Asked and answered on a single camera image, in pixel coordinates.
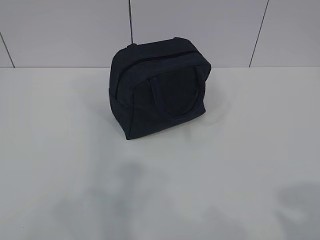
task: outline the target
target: white surface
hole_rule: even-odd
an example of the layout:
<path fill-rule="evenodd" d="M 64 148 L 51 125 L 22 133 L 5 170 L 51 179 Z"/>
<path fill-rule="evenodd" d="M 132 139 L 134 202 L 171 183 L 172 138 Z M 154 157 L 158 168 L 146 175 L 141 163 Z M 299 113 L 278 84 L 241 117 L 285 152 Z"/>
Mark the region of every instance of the white surface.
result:
<path fill-rule="evenodd" d="M 271 0 L 252 67 L 320 67 L 320 1 Z"/>
<path fill-rule="evenodd" d="M 248 67 L 266 0 L 133 0 L 137 44 L 191 40 L 214 67 Z"/>
<path fill-rule="evenodd" d="M 1 0 L 16 67 L 110 67 L 131 43 L 125 0 Z"/>
<path fill-rule="evenodd" d="M 0 68 L 12 68 L 4 43 L 0 38 Z"/>
<path fill-rule="evenodd" d="M 320 68 L 214 68 L 127 141 L 108 69 L 0 69 L 0 239 L 320 239 Z"/>

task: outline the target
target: bag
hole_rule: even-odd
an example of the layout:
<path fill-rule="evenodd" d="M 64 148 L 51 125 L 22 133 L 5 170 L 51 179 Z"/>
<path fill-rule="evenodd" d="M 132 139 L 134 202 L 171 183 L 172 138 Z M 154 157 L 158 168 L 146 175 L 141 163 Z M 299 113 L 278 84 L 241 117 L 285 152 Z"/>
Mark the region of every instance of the bag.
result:
<path fill-rule="evenodd" d="M 131 44 L 112 60 L 109 99 L 126 139 L 136 139 L 205 113 L 210 63 L 187 39 Z"/>

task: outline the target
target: white table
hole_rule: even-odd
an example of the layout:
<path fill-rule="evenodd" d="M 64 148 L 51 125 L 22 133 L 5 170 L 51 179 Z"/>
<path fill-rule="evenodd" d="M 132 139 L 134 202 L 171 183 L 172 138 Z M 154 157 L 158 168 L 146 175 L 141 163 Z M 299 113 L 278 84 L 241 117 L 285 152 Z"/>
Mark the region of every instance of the white table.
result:
<path fill-rule="evenodd" d="M 320 239 L 320 68 L 214 68 L 125 140 L 109 69 L 0 69 L 1 240 Z"/>

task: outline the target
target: handbag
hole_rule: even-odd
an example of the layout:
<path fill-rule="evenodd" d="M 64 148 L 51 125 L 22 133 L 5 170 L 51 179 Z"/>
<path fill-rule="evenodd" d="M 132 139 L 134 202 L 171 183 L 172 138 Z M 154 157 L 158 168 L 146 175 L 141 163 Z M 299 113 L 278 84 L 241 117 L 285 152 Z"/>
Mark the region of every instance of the handbag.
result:
<path fill-rule="evenodd" d="M 120 50 L 112 60 L 109 100 L 127 140 L 188 122 L 205 113 L 210 63 L 187 39 Z"/>

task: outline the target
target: lunch bag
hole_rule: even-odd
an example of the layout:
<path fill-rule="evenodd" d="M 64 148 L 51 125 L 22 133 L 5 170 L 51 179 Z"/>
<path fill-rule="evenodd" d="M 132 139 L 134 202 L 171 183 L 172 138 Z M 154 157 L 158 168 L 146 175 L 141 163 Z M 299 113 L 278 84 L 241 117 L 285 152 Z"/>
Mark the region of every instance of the lunch bag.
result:
<path fill-rule="evenodd" d="M 109 100 L 126 139 L 136 139 L 205 113 L 210 63 L 187 39 L 131 44 L 112 60 Z"/>

